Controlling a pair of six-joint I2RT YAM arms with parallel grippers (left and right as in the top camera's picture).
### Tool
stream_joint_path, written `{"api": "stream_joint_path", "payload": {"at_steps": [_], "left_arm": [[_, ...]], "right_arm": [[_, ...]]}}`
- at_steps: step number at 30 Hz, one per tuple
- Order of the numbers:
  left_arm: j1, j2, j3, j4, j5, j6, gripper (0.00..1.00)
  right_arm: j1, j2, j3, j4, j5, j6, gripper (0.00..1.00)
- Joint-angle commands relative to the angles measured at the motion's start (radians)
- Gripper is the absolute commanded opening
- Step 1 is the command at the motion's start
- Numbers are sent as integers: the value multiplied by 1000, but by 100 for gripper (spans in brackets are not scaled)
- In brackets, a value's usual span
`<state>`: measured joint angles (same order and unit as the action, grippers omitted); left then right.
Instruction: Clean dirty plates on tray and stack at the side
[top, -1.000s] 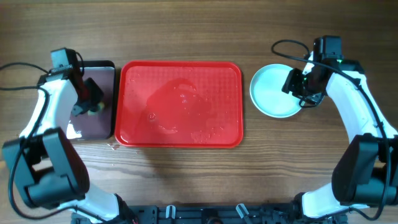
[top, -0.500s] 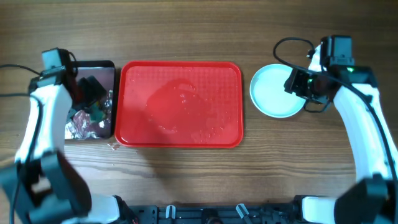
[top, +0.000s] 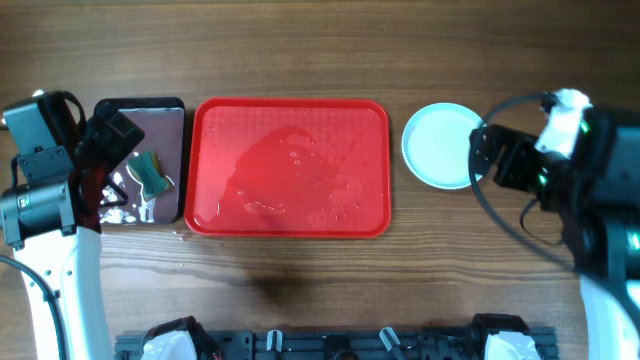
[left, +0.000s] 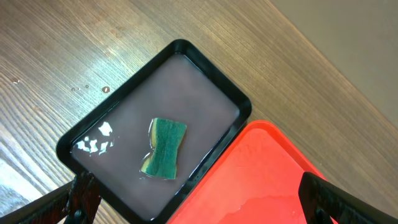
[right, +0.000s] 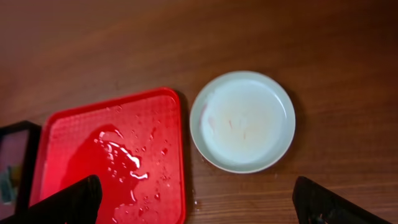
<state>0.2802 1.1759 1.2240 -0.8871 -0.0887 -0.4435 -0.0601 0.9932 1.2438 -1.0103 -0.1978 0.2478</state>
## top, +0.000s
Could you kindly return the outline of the green yellow sponge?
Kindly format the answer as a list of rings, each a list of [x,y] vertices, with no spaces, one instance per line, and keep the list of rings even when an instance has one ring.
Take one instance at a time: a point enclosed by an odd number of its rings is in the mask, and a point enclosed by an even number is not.
[[[126,161],[126,168],[133,180],[140,185],[140,193],[145,202],[158,198],[174,188],[173,181],[162,170],[156,151],[134,154]]]

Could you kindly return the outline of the light blue plate top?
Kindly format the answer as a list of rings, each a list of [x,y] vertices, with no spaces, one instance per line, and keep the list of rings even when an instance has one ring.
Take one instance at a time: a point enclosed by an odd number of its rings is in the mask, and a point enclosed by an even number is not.
[[[469,187],[469,137],[481,124],[478,114],[459,104],[423,107],[411,116],[402,134],[401,152],[407,168],[431,187]]]

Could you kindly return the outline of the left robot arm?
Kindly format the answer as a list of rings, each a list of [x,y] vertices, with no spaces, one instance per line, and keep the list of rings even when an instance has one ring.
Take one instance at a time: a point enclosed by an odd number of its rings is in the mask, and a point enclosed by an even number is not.
[[[26,181],[1,197],[8,264],[26,286],[40,359],[109,359],[99,209],[111,171],[144,137],[109,104],[74,119],[36,100],[4,112]]]

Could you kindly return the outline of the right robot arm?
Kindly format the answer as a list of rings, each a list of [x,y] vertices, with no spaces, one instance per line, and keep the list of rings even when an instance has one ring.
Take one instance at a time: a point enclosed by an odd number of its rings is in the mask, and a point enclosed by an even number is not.
[[[566,262],[519,234],[471,184],[503,230],[543,257],[578,274],[592,359],[639,356],[639,116],[587,107],[562,152],[534,136],[485,122],[470,135],[469,176],[497,168],[495,183],[531,193],[562,222]]]

